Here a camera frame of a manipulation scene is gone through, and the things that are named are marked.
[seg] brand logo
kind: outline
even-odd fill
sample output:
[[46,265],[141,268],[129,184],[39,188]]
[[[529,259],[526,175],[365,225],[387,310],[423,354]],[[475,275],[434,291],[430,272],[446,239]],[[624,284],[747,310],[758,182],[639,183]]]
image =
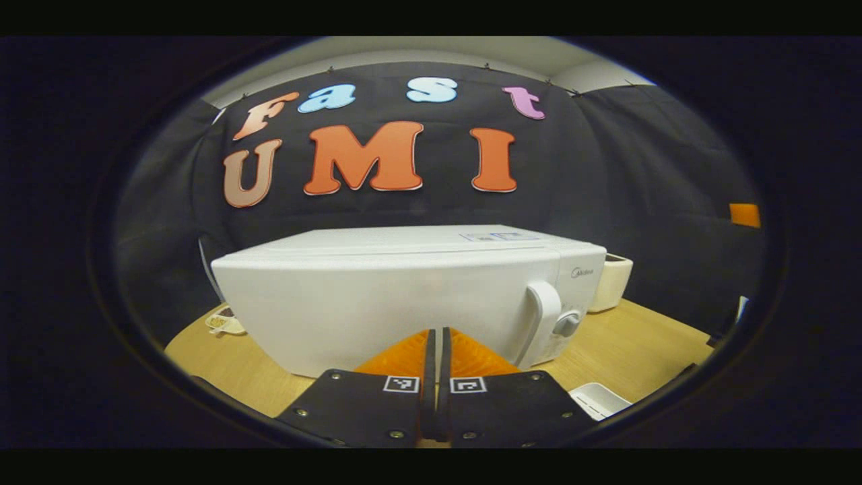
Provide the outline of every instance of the brand logo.
[[574,268],[572,270],[572,279],[575,279],[578,276],[584,276],[585,274],[592,274],[592,269],[581,269],[580,267]]

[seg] orange sticky note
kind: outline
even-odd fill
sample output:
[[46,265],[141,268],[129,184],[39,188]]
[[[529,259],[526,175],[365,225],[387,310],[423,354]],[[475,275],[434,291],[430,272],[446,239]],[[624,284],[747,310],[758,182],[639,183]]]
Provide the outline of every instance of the orange sticky note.
[[730,221],[748,227],[760,227],[760,211],[756,204],[731,204]]

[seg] black fabric backdrop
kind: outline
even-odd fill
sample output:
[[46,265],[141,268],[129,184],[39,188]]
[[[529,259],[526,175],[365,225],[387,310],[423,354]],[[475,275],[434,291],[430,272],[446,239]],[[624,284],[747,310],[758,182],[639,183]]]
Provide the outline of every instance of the black fabric backdrop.
[[[454,79],[447,103],[406,97],[417,77]],[[311,92],[356,85],[347,106],[311,113],[297,106]],[[545,113],[518,113],[502,88],[522,86]],[[261,131],[233,142],[248,110],[289,92]],[[740,162],[695,113],[656,86],[626,86],[573,98],[568,92],[505,72],[440,63],[393,63],[325,72],[275,86],[218,110],[198,103],[151,145],[128,182],[116,219],[118,284],[133,314],[167,344],[218,296],[207,261],[306,230],[420,224],[508,224],[605,246],[634,261],[627,299],[706,332],[714,331],[740,295],[758,284],[765,239],[730,222],[728,204],[758,204]],[[422,188],[379,192],[368,180],[309,196],[315,129],[346,125],[365,144],[384,124],[424,125],[415,141]],[[511,175],[517,190],[480,192],[473,128],[515,137]],[[242,185],[255,179],[254,148],[283,140],[266,197],[229,205],[223,160],[248,150]],[[376,172],[372,169],[370,179]]]

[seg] white container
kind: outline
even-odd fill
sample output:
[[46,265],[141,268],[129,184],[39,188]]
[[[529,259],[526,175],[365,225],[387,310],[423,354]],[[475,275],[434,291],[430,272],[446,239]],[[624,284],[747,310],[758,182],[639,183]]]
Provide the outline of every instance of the white container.
[[598,282],[596,297],[590,305],[590,312],[601,312],[620,304],[626,291],[628,277],[632,274],[632,260],[622,256],[607,254],[604,260],[602,279]]
[[354,369],[444,326],[526,370],[568,344],[605,253],[502,225],[408,226],[313,230],[212,268],[248,335],[293,374]]
[[609,418],[632,405],[598,382],[584,384],[569,395],[596,421]]

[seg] white box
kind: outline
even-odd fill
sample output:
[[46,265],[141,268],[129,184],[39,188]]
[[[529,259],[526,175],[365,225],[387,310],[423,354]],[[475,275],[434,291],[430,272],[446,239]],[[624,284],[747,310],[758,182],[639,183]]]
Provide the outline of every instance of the white box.
[[313,230],[212,268],[260,347],[289,372],[317,377],[444,326],[519,368],[551,360],[587,312],[605,254],[502,225],[408,226]]

